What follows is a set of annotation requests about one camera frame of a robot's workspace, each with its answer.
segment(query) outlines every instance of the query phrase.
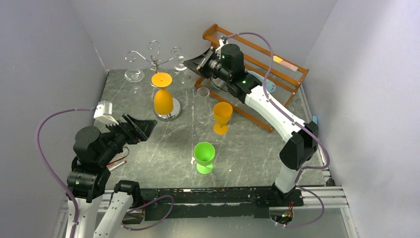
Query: marble surface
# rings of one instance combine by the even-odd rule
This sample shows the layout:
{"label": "marble surface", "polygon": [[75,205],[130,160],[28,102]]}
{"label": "marble surface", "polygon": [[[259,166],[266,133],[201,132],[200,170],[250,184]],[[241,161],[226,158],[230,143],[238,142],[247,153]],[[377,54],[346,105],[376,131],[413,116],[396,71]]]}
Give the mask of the marble surface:
{"label": "marble surface", "polygon": [[[145,77],[137,83],[125,80],[125,71],[110,71],[102,100],[113,103],[112,114],[116,119],[120,119],[123,113],[137,119],[156,119],[153,95],[157,89],[150,84],[153,71],[144,69]],[[173,76],[173,83],[167,89],[180,101],[181,116],[169,122],[158,120],[147,142],[128,146],[130,155],[126,158],[127,164],[112,171],[106,188],[113,189],[121,179],[138,181],[142,188],[272,185],[281,167],[278,153],[285,144],[280,135],[276,131],[267,132],[237,112],[232,115],[228,133],[215,134],[212,118],[205,124],[196,119],[196,77],[191,78],[190,74],[174,74],[171,71],[169,73]],[[263,119],[228,93],[219,90],[218,93]],[[273,96],[281,102],[287,98],[281,88],[277,88]],[[210,98],[211,108],[216,103],[216,99]],[[288,109],[298,117],[308,120],[300,93],[295,96]],[[96,121],[94,125],[102,132],[106,131],[105,125],[100,122]],[[208,175],[198,173],[193,156],[194,146],[202,141],[211,143],[216,149],[214,169]],[[318,153],[305,165],[319,166]],[[305,171],[299,184],[325,185],[322,171]]]}

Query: cable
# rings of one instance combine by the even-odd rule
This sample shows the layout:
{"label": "cable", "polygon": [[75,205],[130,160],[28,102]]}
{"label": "cable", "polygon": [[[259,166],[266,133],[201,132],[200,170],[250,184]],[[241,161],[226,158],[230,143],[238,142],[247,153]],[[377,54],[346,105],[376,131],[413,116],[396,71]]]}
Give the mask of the cable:
{"label": "cable", "polygon": [[212,82],[212,84],[213,84],[214,86],[216,86],[218,89],[222,90],[223,92],[229,92],[229,91],[224,90],[224,89],[222,89],[221,87],[217,86],[217,85],[213,82],[213,79],[212,79],[211,77],[210,77],[210,81]]}
{"label": "cable", "polygon": [[148,226],[148,227],[143,227],[143,228],[130,228],[130,227],[127,227],[127,226],[125,226],[124,224],[122,224],[121,223],[121,225],[122,225],[122,227],[124,228],[124,229],[127,229],[127,230],[129,230],[129,231],[142,231],[142,230],[145,230],[145,229],[149,229],[149,228],[152,228],[152,227],[154,227],[154,226],[156,226],[156,225],[159,225],[160,223],[162,223],[168,216],[169,216],[169,214],[170,214],[170,212],[172,211],[172,209],[173,209],[173,206],[174,206],[174,204],[175,204],[175,200],[173,199],[173,197],[171,196],[171,195],[163,195],[163,196],[161,196],[161,197],[158,197],[158,198],[156,198],[155,200],[153,200],[153,201],[150,201],[150,202],[148,202],[148,203],[146,203],[146,204],[144,204],[144,205],[142,205],[142,206],[140,206],[140,207],[136,207],[136,208],[133,208],[133,209],[131,209],[131,210],[129,210],[128,212],[127,212],[127,214],[128,213],[130,213],[130,212],[133,212],[133,211],[136,211],[136,210],[139,210],[139,209],[142,209],[142,208],[144,208],[144,207],[147,207],[147,206],[149,206],[150,204],[153,204],[153,203],[155,203],[155,202],[157,202],[157,201],[159,201],[159,200],[161,200],[161,199],[164,199],[164,198],[170,198],[171,200],[172,200],[172,204],[171,204],[171,207],[169,208],[169,211],[168,211],[168,213],[160,220],[160,221],[158,221],[158,222],[156,222],[156,223],[154,223],[154,224],[152,224],[152,225],[150,225],[150,226]]}
{"label": "cable", "polygon": [[[264,91],[264,94],[265,94],[265,97],[268,99],[268,101],[277,109],[277,110],[279,110],[279,112],[281,112],[286,118],[288,118],[292,123],[294,123],[295,125],[297,125],[300,129],[302,129],[304,132],[306,132],[309,136],[311,136],[312,137],[312,139],[314,139],[317,143],[318,143],[318,145],[321,147],[321,149],[322,149],[322,151],[324,152],[324,154],[325,154],[325,165],[323,165],[323,166],[305,166],[305,167],[303,167],[303,168],[301,168],[300,170],[299,170],[299,172],[298,172],[298,174],[297,174],[297,176],[296,176],[296,179],[295,179],[295,184],[298,182],[298,180],[299,180],[299,178],[300,178],[300,176],[302,175],[302,172],[303,172],[303,170],[307,170],[307,169],[313,169],[313,170],[322,170],[322,169],[325,169],[325,168],[327,168],[328,166],[329,166],[329,162],[330,162],[330,159],[329,159],[329,154],[328,154],[328,151],[327,151],[327,149],[324,147],[324,144],[322,144],[322,142],[318,139],[318,137],[316,137],[312,132],[310,132],[308,129],[306,129],[303,125],[301,125],[300,123],[297,123],[297,122],[295,122],[289,115],[287,115],[287,113],[285,112],[285,111],[283,111],[279,106],[277,106],[276,105],[276,103],[274,103],[270,98],[269,98],[269,96],[268,96],[268,92],[267,92],[267,89],[265,88],[265,83],[266,83],[266,81],[267,81],[267,78],[268,78],[268,76],[269,76],[269,74],[271,73],[271,69],[273,68],[273,63],[274,63],[274,52],[273,52],[273,49],[271,48],[271,45],[270,45],[270,43],[267,41],[267,39],[266,38],[264,38],[262,35],[260,35],[260,34],[257,34],[257,33],[254,33],[254,32],[240,32],[240,33],[236,33],[236,34],[232,34],[232,35],[230,35],[230,36],[228,36],[228,39],[229,38],[233,38],[233,37],[236,37],[236,36],[239,36],[239,35],[254,35],[254,36],[258,36],[259,38],[261,38],[266,44],[267,44],[267,46],[268,46],[268,48],[270,49],[270,54],[271,54],[271,63],[270,63],[270,67],[268,68],[268,71],[265,73],[265,76],[264,76],[264,79],[262,80],[262,90]],[[315,218],[314,220],[313,220],[313,222],[316,222],[316,221],[318,221],[322,216],[323,216],[323,214],[324,214],[324,204],[323,204],[323,202],[322,202],[322,200],[321,200],[321,198],[319,197],[319,196],[317,196],[315,193],[313,193],[312,191],[309,191],[309,190],[307,190],[307,189],[305,189],[305,188],[302,188],[302,187],[300,187],[300,186],[297,186],[296,185],[296,187],[298,187],[298,188],[300,188],[300,189],[302,189],[303,191],[307,191],[307,192],[310,192],[311,194],[313,194],[318,200],[319,200],[319,202],[321,203],[321,207],[322,207],[322,210],[321,210],[321,214],[320,214],[320,216],[318,216],[317,218]],[[293,226],[291,226],[291,225],[287,225],[287,226],[290,226],[290,227],[301,227],[301,226],[305,226],[305,225],[309,225],[309,224],[312,224],[313,223],[312,221],[311,222],[307,222],[307,223],[303,223],[303,224],[299,224],[299,225],[293,225]]]}
{"label": "cable", "polygon": [[50,164],[48,163],[47,159],[45,158],[45,155],[44,155],[44,153],[42,152],[42,149],[41,149],[41,144],[40,144],[40,138],[39,137],[40,137],[41,128],[52,117],[55,117],[59,114],[67,113],[67,112],[73,112],[73,111],[89,111],[89,112],[92,112],[94,110],[95,110],[95,108],[72,108],[72,109],[68,109],[68,110],[53,113],[53,114],[49,115],[48,117],[46,117],[39,124],[39,126],[37,128],[37,131],[35,132],[35,145],[37,146],[38,152],[41,155],[41,159],[42,159],[45,167],[47,168],[47,170],[51,174],[51,176],[55,179],[55,181],[57,181],[57,183],[64,189],[64,191],[67,193],[70,200],[74,204],[75,212],[74,212],[74,218],[73,218],[73,226],[71,227],[71,231],[70,231],[70,237],[71,238],[73,238],[74,234],[76,233],[76,225],[77,225],[77,222],[78,222],[78,219],[79,219],[79,205],[77,204],[76,198],[74,197],[73,193],[68,189],[68,187],[65,185],[65,183],[63,181],[61,181],[61,179],[54,172],[54,170],[51,168]]}
{"label": "cable", "polygon": [[107,167],[109,167],[110,165],[112,165],[112,164],[113,164],[113,163],[115,163],[115,162],[118,162],[118,161],[120,161],[120,160],[123,160],[123,159],[127,158],[127,156],[130,154],[130,149],[128,149],[128,147],[127,147],[127,146],[124,146],[124,147],[123,147],[123,149],[124,149],[124,148],[126,148],[126,149],[128,150],[128,153],[127,153],[126,155],[121,156],[121,157],[119,157],[118,159],[116,159],[116,160],[114,160],[114,161],[110,162],[110,163],[107,165]]}

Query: gray marble table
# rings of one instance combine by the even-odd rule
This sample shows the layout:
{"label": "gray marble table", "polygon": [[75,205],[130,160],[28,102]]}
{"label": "gray marble table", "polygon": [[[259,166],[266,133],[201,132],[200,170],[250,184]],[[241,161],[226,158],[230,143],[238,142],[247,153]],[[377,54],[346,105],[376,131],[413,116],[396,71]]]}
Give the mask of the gray marble table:
{"label": "gray marble table", "polygon": [[[112,114],[116,119],[120,119],[123,113],[128,113],[137,119],[156,119],[153,111],[153,95],[157,89],[150,84],[153,71],[145,69],[145,78],[137,83],[125,80],[125,71],[110,71],[102,100],[113,103]],[[280,135],[276,131],[267,132],[237,112],[232,115],[228,133],[215,134],[212,129],[213,120],[201,124],[193,116],[197,91],[193,86],[195,78],[169,73],[173,76],[173,83],[167,89],[180,101],[181,116],[169,122],[158,120],[147,142],[128,146],[130,154],[126,158],[127,164],[112,171],[106,188],[113,189],[121,179],[138,181],[142,188],[271,185],[281,167],[278,153],[285,142]],[[205,86],[214,90],[209,84]],[[263,119],[227,93],[220,91],[218,93]],[[277,88],[273,96],[282,102],[287,95],[281,88]],[[216,99],[210,99],[211,106],[216,103],[218,103]],[[302,95],[298,93],[288,109],[298,117],[308,120],[304,108]],[[100,122],[96,121],[94,125],[101,131],[106,131]],[[211,143],[216,149],[214,168],[208,175],[202,175],[197,171],[193,157],[193,148],[201,141]],[[319,153],[316,153],[305,165],[319,166]],[[299,184],[325,185],[322,171],[305,171]]]}

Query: wall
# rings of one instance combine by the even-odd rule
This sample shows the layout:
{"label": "wall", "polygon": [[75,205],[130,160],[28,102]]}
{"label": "wall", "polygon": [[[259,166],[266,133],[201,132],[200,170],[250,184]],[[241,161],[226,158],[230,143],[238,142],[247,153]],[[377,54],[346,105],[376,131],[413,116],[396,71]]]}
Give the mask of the wall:
{"label": "wall", "polygon": [[[94,106],[106,71],[69,1],[0,1],[0,231],[3,238],[47,238],[64,192],[44,168],[34,134],[47,115]],[[75,133],[91,113],[52,119],[41,143],[62,179]]]}
{"label": "wall", "polygon": [[419,237],[420,3],[339,0],[304,83],[361,237]]}
{"label": "wall", "polygon": [[138,50],[149,57],[151,40],[160,42],[162,60],[174,46],[181,47],[186,58],[196,57],[210,46],[202,35],[214,23],[232,32],[263,34],[277,54],[302,64],[336,2],[72,0],[106,68],[147,66],[142,59],[128,63],[124,56]]}

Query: purple cable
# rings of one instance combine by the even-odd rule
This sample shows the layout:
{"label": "purple cable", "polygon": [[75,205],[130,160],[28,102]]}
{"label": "purple cable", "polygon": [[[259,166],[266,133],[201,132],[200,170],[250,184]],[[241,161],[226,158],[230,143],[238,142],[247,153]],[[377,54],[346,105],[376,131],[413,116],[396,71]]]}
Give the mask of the purple cable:
{"label": "purple cable", "polygon": [[[281,112],[286,118],[288,118],[292,123],[294,123],[295,125],[297,125],[300,129],[302,129],[304,132],[306,132],[309,136],[311,136],[312,137],[312,139],[314,139],[317,143],[318,143],[318,145],[322,148],[322,151],[324,152],[324,154],[325,154],[325,165],[323,165],[323,166],[305,166],[305,167],[303,167],[303,168],[301,168],[300,170],[299,170],[299,172],[298,172],[298,174],[297,174],[297,176],[296,176],[296,179],[295,179],[295,183],[297,183],[298,182],[298,180],[299,180],[299,178],[300,178],[300,176],[302,175],[302,172],[303,172],[303,170],[306,170],[306,169],[313,169],[313,170],[323,170],[323,169],[325,169],[325,168],[327,168],[328,166],[329,166],[329,162],[330,162],[330,159],[329,159],[329,154],[328,154],[328,151],[327,151],[327,149],[324,147],[324,145],[321,143],[321,141],[318,139],[318,137],[316,137],[312,132],[310,132],[308,129],[306,129],[303,125],[301,125],[300,123],[297,123],[297,122],[295,122],[294,120],[293,120],[293,118],[291,118],[289,115],[287,115],[287,113],[285,112],[285,111],[283,111],[279,106],[277,106],[276,105],[276,103],[274,103],[270,98],[269,98],[269,96],[268,96],[268,93],[267,93],[267,89],[265,88],[265,82],[267,81],[267,78],[268,78],[268,76],[269,76],[269,74],[270,74],[270,72],[271,72],[271,69],[273,68],[273,63],[274,63],[274,52],[273,52],[273,49],[271,48],[271,45],[270,45],[270,43],[267,41],[267,39],[266,38],[264,38],[262,35],[260,35],[260,34],[257,34],[257,33],[254,33],[254,32],[240,32],[240,33],[236,33],[236,34],[232,34],[232,35],[230,35],[230,36],[228,36],[228,38],[233,38],[233,37],[236,37],[236,36],[239,36],[239,35],[254,35],[254,36],[258,36],[259,38],[261,38],[266,44],[267,44],[267,46],[268,46],[268,48],[270,49],[270,54],[271,54],[271,63],[270,63],[270,67],[268,68],[268,71],[267,71],[267,73],[265,73],[265,76],[264,76],[264,79],[262,80],[262,89],[263,89],[263,91],[264,91],[264,94],[265,94],[265,97],[268,99],[268,101],[277,109],[277,110],[279,110],[279,112]],[[312,191],[309,191],[309,190],[307,190],[307,189],[305,189],[305,188],[302,188],[302,187],[300,187],[300,186],[297,186],[296,185],[296,187],[297,188],[299,188],[299,189],[302,189],[303,191],[307,191],[307,192],[309,192],[309,193],[311,193],[311,194],[313,194],[319,201],[320,201],[320,203],[321,203],[321,207],[322,207],[322,210],[321,210],[321,214],[317,217],[317,218],[315,218],[314,220],[312,220],[312,221],[310,221],[310,222],[306,222],[306,223],[303,223],[303,224],[299,224],[299,225],[293,225],[293,226],[291,226],[291,225],[287,225],[287,227],[302,227],[302,226],[306,226],[306,225],[309,225],[309,224],[312,224],[312,223],[314,223],[314,222],[316,222],[316,221],[318,221],[322,216],[323,216],[323,214],[324,214],[324,204],[323,204],[323,202],[322,202],[322,200],[321,200],[321,198],[318,196],[318,195],[316,195],[315,193],[313,193]]]}
{"label": "purple cable", "polygon": [[58,184],[65,190],[65,192],[68,194],[68,196],[70,197],[71,201],[74,204],[75,213],[74,213],[74,218],[73,218],[73,226],[71,227],[71,231],[70,231],[70,238],[73,238],[74,234],[76,232],[76,224],[77,224],[77,220],[79,219],[79,205],[77,204],[76,198],[74,197],[73,193],[68,189],[68,187],[65,185],[65,183],[63,181],[61,181],[61,179],[54,172],[54,170],[51,168],[50,164],[48,163],[47,159],[45,158],[45,155],[44,155],[44,153],[42,152],[42,149],[41,149],[39,137],[40,137],[41,128],[52,117],[55,117],[59,114],[67,113],[67,112],[73,112],[73,111],[90,111],[90,112],[92,112],[94,110],[95,110],[95,108],[72,108],[72,109],[68,109],[68,110],[53,113],[53,114],[49,115],[48,117],[46,117],[39,124],[39,126],[37,128],[37,131],[35,133],[35,144],[37,146],[38,152],[41,155],[41,158],[42,158],[42,161],[44,162],[45,167],[47,168],[47,170],[51,174],[51,176],[55,179],[55,181],[57,181]]}
{"label": "purple cable", "polygon": [[170,214],[170,212],[172,211],[172,209],[173,209],[173,205],[175,204],[175,200],[173,199],[173,197],[171,196],[171,195],[163,195],[163,196],[161,196],[161,197],[158,197],[158,198],[156,198],[155,200],[153,200],[153,201],[150,201],[150,202],[148,202],[148,203],[146,203],[146,204],[144,204],[144,205],[142,205],[142,206],[140,206],[140,207],[136,207],[136,208],[133,208],[133,209],[131,209],[131,210],[129,210],[128,212],[127,212],[127,214],[129,214],[130,212],[133,212],[133,211],[136,211],[136,210],[139,210],[139,209],[142,209],[142,208],[144,208],[144,207],[147,207],[147,206],[149,206],[150,204],[153,204],[153,203],[155,203],[155,202],[157,202],[157,201],[159,201],[159,200],[161,200],[161,199],[164,199],[164,198],[170,198],[171,200],[172,200],[172,204],[171,204],[171,207],[170,207],[170,209],[169,209],[169,211],[168,211],[168,213],[160,220],[160,221],[158,221],[158,222],[156,222],[156,223],[154,223],[154,224],[152,224],[152,225],[150,225],[150,226],[148,226],[148,227],[143,227],[143,228],[130,228],[130,227],[127,227],[127,226],[125,226],[124,224],[122,224],[122,227],[124,228],[124,229],[127,229],[127,230],[129,230],[129,231],[142,231],[142,230],[145,230],[145,229],[149,229],[149,228],[152,228],[152,227],[154,227],[154,226],[156,226],[156,225],[159,225],[160,223],[162,223],[168,216],[169,216],[169,214]]}

